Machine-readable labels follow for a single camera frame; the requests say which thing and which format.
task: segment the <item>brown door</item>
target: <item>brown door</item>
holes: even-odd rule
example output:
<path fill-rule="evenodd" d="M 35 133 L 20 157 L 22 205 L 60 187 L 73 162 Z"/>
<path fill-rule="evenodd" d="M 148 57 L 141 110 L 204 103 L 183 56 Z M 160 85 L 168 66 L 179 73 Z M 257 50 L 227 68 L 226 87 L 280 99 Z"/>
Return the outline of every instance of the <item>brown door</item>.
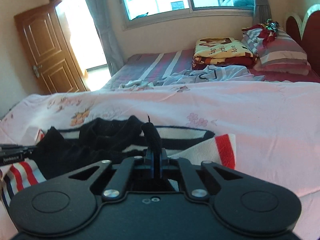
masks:
<path fill-rule="evenodd" d="M 45 94 L 86 91 L 55 11 L 48 4 L 14 17 L 30 67 Z"/>

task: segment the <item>window sill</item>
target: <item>window sill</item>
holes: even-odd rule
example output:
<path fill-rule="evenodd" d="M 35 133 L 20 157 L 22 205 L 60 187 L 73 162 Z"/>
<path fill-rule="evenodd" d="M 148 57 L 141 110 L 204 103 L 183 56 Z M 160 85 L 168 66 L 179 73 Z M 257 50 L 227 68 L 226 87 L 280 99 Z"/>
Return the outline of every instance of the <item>window sill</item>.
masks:
<path fill-rule="evenodd" d="M 151 25 L 155 23 L 167 22 L 172 20 L 193 18 L 193 17 L 209 17 L 209 16 L 245 16 L 252 17 L 253 10 L 252 9 L 244 9 L 240 7 L 225 7 L 220 6 L 219 8 L 214 9 L 204 9 L 204 10 L 194 10 L 190 9 L 182 9 L 176 11 L 169 11 L 158 13 L 138 19 L 133 19 L 129 21 L 126 19 L 126 24 L 124 26 L 124 30 L 131 30 L 139 27 L 143 27 L 146 25 Z"/>

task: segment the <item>doorway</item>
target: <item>doorway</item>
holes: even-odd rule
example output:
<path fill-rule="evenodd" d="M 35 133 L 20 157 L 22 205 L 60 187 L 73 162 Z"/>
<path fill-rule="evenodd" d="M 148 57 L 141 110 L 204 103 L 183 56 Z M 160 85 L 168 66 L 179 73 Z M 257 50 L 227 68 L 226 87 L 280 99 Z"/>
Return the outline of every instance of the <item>doorway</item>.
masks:
<path fill-rule="evenodd" d="M 85 0 L 62 0 L 55 8 L 66 43 L 91 91 L 111 78 L 97 29 Z"/>

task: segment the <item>window frame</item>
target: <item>window frame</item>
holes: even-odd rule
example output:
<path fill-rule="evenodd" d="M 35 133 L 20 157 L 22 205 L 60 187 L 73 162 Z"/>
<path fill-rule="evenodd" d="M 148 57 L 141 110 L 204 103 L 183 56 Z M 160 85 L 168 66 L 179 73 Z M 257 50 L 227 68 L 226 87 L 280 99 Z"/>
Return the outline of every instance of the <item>window frame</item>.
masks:
<path fill-rule="evenodd" d="M 137 19 L 129 19 L 125 0 L 119 0 L 122 7 L 124 18 L 124 29 L 130 30 L 155 23 L 167 22 L 172 20 L 193 18 L 193 17 L 210 17 L 210 16 L 244 16 L 252 17 L 253 9 L 248 7 L 235 6 L 212 6 L 212 7 L 194 7 L 193 0 L 188 0 L 189 8 L 172 10 L 157 14 L 148 15 Z"/>

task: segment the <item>striped bed sheet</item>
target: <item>striped bed sheet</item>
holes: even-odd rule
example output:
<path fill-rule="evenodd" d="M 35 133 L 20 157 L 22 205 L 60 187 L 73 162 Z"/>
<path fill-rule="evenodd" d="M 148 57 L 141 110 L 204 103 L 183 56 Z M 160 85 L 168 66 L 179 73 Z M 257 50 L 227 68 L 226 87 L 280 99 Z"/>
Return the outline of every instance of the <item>striped bed sheet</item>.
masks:
<path fill-rule="evenodd" d="M 131 80 L 143 79 L 152 82 L 168 77 L 172 73 L 191 69 L 193 54 L 194 49 L 171 53 L 133 55 L 103 89 L 116 89 L 120 84 L 127 84 Z"/>

